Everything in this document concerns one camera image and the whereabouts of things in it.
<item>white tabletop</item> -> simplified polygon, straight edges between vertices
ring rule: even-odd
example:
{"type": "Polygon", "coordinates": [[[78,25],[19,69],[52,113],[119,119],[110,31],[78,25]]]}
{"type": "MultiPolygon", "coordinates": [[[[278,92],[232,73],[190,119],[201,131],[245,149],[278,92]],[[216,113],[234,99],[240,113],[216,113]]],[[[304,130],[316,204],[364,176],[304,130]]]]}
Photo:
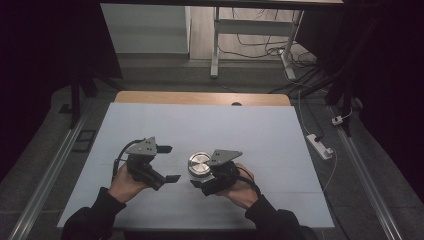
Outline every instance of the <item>white tabletop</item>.
{"type": "Polygon", "coordinates": [[[163,176],[182,176],[132,199],[117,215],[116,228],[254,228],[244,209],[223,197],[205,197],[189,182],[189,157],[215,149],[242,151],[234,161],[255,174],[275,208],[293,211],[302,225],[334,226],[293,107],[112,103],[58,227],[91,206],[101,186],[110,186],[113,161],[127,143],[152,136],[158,145],[173,147],[156,156],[153,168],[163,176]]]}

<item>black sleeve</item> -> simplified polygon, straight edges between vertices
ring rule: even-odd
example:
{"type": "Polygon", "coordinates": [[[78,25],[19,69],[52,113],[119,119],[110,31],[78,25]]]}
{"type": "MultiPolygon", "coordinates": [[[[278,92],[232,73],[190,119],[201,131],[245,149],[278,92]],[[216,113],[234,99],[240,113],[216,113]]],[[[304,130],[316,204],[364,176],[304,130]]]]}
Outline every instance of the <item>black sleeve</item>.
{"type": "Polygon", "coordinates": [[[264,195],[261,195],[245,214],[257,229],[257,239],[303,240],[299,222],[293,212],[275,210],[264,195]]]}
{"type": "Polygon", "coordinates": [[[100,188],[97,200],[91,208],[81,208],[66,221],[62,240],[99,240],[112,236],[115,216],[126,204],[116,200],[107,191],[107,188],[100,188]]]}

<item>hand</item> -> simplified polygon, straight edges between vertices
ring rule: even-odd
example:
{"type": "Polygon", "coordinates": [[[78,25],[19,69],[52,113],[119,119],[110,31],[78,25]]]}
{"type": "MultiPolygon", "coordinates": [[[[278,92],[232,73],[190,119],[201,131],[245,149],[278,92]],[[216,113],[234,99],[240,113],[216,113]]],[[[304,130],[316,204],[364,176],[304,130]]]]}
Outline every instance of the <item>hand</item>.
{"type": "MultiPolygon", "coordinates": [[[[243,166],[240,163],[236,163],[236,166],[240,171],[240,176],[245,177],[247,179],[254,180],[253,173],[249,172],[249,170],[246,169],[245,166],[243,166]]],[[[231,186],[230,188],[218,192],[216,195],[218,196],[224,196],[231,200],[234,204],[236,204],[239,207],[242,207],[244,209],[250,208],[257,200],[258,195],[256,194],[255,190],[253,189],[250,184],[237,180],[237,182],[231,186]]]]}
{"type": "Polygon", "coordinates": [[[131,174],[128,173],[127,164],[125,163],[119,168],[108,193],[119,202],[126,203],[148,187],[143,182],[134,181],[131,174]]]}

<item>person's right hand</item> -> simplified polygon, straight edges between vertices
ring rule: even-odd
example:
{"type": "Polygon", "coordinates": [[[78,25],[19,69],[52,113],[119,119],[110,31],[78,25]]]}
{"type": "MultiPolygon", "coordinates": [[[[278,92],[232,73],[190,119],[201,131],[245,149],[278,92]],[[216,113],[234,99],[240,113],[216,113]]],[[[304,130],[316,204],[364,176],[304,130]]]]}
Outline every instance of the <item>person's right hand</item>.
{"type": "MultiPolygon", "coordinates": [[[[245,166],[240,163],[236,163],[236,166],[240,171],[240,176],[245,177],[253,181],[254,175],[249,172],[245,166]]],[[[234,204],[244,209],[250,208],[257,200],[258,195],[256,194],[255,189],[253,189],[250,184],[237,180],[237,182],[230,188],[216,193],[218,196],[224,196],[231,200],[234,204]]]]}

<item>wooden table edge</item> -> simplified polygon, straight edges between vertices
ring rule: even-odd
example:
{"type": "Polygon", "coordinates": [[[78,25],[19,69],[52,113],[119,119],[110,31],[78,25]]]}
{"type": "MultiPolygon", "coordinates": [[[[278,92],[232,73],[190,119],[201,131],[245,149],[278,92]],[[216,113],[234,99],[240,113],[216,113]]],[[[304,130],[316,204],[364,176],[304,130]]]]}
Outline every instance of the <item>wooden table edge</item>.
{"type": "Polygon", "coordinates": [[[244,106],[291,106],[286,95],[257,93],[121,91],[116,95],[115,102],[193,105],[240,103],[244,106]]]}

